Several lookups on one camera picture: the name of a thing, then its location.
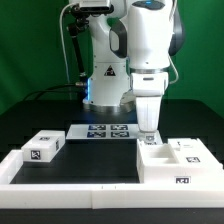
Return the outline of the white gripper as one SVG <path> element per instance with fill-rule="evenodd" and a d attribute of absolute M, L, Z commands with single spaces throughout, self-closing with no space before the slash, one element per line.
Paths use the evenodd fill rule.
<path fill-rule="evenodd" d="M 158 129 L 161 100 L 168 87 L 168 73 L 132 73 L 132 91 L 136 97 L 139 130 L 153 133 Z"/>

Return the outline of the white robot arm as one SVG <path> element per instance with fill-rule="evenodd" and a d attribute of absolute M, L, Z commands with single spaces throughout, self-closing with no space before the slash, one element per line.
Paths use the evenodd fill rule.
<path fill-rule="evenodd" d="M 178 0 L 82 0 L 90 14 L 93 74 L 83 103 L 95 111 L 134 105 L 142 133 L 158 129 L 171 56 L 183 42 Z"/>

